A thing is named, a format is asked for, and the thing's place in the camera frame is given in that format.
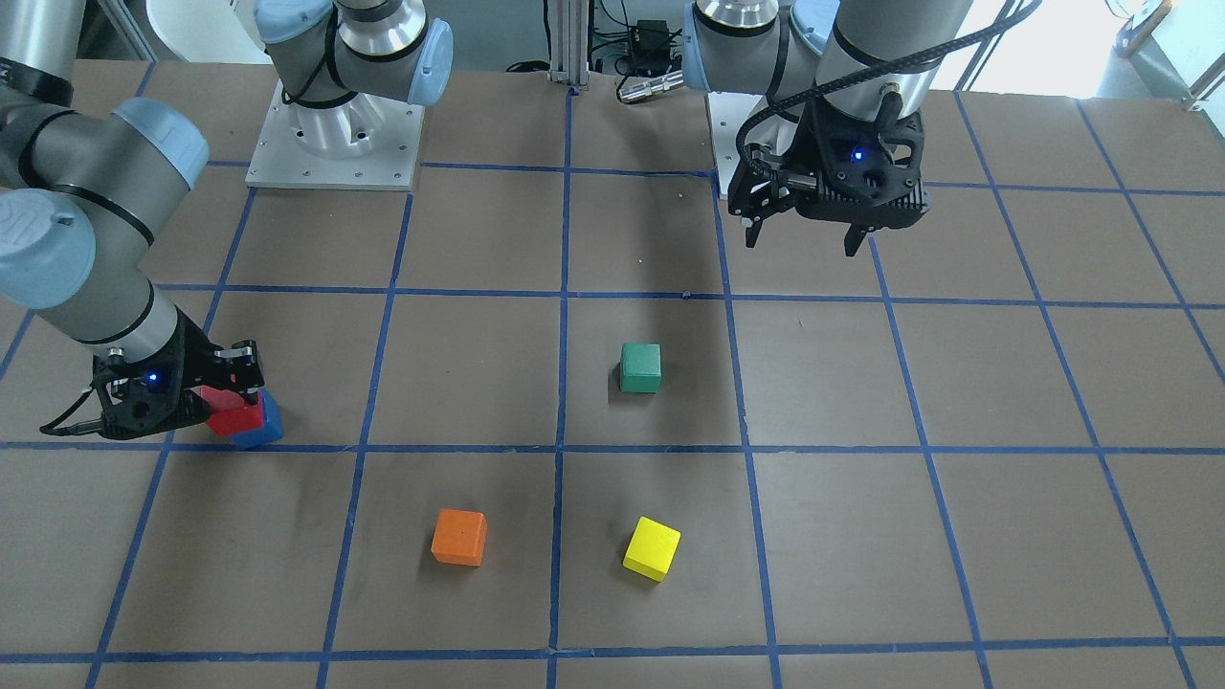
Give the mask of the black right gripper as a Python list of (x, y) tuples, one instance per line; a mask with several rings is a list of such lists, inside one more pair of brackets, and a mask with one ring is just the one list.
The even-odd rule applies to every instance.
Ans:
[(203, 423), (211, 409), (194, 392), (201, 385), (225, 389), (254, 406), (265, 375), (257, 341), (219, 348), (179, 311), (170, 340), (157, 353), (138, 363), (126, 354), (96, 357), (91, 383), (100, 401), (100, 418), (91, 422), (91, 432), (131, 440)]

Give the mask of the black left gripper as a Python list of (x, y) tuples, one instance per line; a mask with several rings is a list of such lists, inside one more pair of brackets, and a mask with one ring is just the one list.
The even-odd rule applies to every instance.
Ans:
[(739, 163), (729, 208), (744, 217), (745, 246), (757, 246), (763, 222), (786, 211), (813, 221), (848, 223), (845, 256), (860, 253), (876, 230), (904, 230), (931, 208), (924, 190), (922, 114), (904, 115), (900, 93), (887, 93), (871, 121), (843, 113), (827, 97), (805, 104), (791, 148), (767, 154), (748, 146), (774, 179)]

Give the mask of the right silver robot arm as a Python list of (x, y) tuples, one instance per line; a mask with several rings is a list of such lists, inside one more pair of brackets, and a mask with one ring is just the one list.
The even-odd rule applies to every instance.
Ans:
[[(420, 1), (258, 1), (255, 22), (303, 148), (376, 148), (377, 101), (432, 105), (454, 31)], [(83, 345), (89, 380), (48, 436), (131, 440), (206, 424), (236, 446), (283, 435), (251, 340), (216, 345), (141, 270), (209, 161), (172, 105), (74, 108), (80, 1), (2, 4), (2, 295)]]

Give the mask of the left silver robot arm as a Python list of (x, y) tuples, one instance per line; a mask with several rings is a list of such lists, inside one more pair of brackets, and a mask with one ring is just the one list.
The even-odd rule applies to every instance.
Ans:
[(726, 207), (753, 246), (772, 215), (848, 224), (853, 256), (875, 230), (930, 210), (922, 99), (941, 64), (922, 58), (827, 94), (809, 89), (957, 36), (968, 1), (696, 1), (685, 12), (684, 82), (747, 93), (762, 115), (718, 153)]

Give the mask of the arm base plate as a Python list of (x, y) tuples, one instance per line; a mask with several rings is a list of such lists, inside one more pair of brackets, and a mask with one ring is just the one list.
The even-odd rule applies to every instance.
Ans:
[(707, 110), (712, 140), (712, 150), (717, 166), (719, 197), (729, 197), (729, 188), (739, 164), (735, 145), (737, 131), (748, 115), (752, 115), (763, 101), (762, 96), (752, 93), (710, 92), (707, 94)]
[(276, 85), (245, 175), (247, 188), (410, 192), (424, 105), (360, 93), (331, 109), (281, 101)]

